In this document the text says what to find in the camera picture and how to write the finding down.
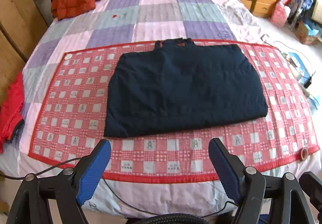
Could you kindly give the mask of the light wooden wardrobe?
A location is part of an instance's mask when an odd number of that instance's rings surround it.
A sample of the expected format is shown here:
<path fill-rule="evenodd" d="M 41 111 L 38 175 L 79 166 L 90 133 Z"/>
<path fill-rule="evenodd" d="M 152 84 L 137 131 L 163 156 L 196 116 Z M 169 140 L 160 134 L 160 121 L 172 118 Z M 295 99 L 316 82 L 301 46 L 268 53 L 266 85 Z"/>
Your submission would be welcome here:
<path fill-rule="evenodd" d="M 47 30 L 33 0 L 1 0 L 1 102 Z"/>

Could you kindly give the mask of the cardboard box with clothes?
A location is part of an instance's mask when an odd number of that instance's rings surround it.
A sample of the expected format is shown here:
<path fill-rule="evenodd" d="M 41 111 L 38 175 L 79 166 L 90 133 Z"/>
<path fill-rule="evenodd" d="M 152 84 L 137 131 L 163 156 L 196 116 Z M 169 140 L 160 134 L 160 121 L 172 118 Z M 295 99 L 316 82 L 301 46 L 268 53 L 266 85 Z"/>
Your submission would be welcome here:
<path fill-rule="evenodd" d="M 317 35 L 310 35 L 310 30 L 305 26 L 303 21 L 299 21 L 297 28 L 295 29 L 295 35 L 298 40 L 307 46 L 317 45 L 321 43 L 321 38 Z"/>

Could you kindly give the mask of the red tape roll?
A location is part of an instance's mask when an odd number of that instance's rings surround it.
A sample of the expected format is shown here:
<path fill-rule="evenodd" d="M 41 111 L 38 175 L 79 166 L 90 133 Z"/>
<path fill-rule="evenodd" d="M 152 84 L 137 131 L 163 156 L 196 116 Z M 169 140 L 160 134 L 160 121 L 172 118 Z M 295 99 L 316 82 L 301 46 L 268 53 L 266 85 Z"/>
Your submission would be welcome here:
<path fill-rule="evenodd" d="M 300 160 L 305 161 L 308 158 L 308 149 L 307 148 L 302 148 L 300 150 Z"/>

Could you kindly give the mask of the red garment on bed edge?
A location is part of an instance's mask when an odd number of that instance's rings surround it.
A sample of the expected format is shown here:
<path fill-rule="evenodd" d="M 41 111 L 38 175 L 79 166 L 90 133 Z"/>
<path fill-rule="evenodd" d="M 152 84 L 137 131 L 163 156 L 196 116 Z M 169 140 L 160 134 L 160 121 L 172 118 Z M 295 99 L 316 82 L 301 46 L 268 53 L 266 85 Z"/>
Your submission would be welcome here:
<path fill-rule="evenodd" d="M 1 154 L 6 141 L 13 138 L 24 125 L 22 108 L 25 94 L 22 71 L 20 71 L 7 90 L 7 97 L 1 105 Z"/>

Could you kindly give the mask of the dark navy padded jacket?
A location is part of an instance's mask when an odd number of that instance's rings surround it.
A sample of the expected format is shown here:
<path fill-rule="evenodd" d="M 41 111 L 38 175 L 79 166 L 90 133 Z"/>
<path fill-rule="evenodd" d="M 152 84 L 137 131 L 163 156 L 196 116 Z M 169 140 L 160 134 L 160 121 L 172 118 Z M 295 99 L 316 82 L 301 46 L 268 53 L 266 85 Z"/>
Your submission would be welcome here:
<path fill-rule="evenodd" d="M 267 113 L 259 75 L 238 45 L 178 38 L 121 55 L 108 85 L 104 135 L 203 129 Z"/>

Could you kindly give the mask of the red checkered mat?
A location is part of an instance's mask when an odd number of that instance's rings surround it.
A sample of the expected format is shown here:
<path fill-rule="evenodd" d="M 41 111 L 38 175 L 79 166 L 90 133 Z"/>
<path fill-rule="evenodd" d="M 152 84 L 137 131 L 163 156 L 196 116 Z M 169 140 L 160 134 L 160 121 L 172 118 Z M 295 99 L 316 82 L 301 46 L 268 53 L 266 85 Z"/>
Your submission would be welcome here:
<path fill-rule="evenodd" d="M 247 166 L 267 171 L 319 150 L 309 104 L 274 47 L 239 42 L 257 70 L 268 104 L 264 118 L 241 124 L 163 135 L 112 138 L 104 178 L 135 183 L 195 183 L 217 175 L 208 156 L 212 138 Z M 50 81 L 29 156 L 54 165 L 89 154 L 103 138 L 107 85 L 123 53 L 151 51 L 151 41 L 68 52 Z"/>

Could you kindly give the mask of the pink gift bag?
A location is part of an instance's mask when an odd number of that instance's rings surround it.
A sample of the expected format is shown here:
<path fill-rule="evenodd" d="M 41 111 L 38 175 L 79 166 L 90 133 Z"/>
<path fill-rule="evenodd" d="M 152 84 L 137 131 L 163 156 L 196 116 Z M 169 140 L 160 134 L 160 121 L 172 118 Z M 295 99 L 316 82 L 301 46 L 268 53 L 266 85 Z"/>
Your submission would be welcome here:
<path fill-rule="evenodd" d="M 291 13 L 291 9 L 285 6 L 282 2 L 276 3 L 273 14 L 270 17 L 270 22 L 280 28 L 284 27 Z"/>

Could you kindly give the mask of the right wooden nightstand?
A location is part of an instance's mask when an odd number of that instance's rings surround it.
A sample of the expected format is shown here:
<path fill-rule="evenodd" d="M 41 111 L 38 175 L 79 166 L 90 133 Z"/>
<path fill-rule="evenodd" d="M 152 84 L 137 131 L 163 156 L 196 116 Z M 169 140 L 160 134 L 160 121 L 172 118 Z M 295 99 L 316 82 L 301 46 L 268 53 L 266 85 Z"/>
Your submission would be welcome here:
<path fill-rule="evenodd" d="M 278 0 L 252 0 L 251 13 L 259 18 L 269 18 Z"/>

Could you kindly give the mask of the blue green floor mat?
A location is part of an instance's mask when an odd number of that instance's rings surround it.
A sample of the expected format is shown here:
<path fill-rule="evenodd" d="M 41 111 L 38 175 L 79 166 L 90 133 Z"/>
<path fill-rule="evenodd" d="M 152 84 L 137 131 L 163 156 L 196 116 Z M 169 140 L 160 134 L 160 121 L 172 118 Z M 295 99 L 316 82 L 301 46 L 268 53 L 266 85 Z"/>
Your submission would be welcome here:
<path fill-rule="evenodd" d="M 316 113 L 321 108 L 321 92 L 313 84 L 316 81 L 315 72 L 309 72 L 300 56 L 295 52 L 289 52 L 287 60 L 290 64 L 291 71 L 308 100 L 312 114 Z"/>

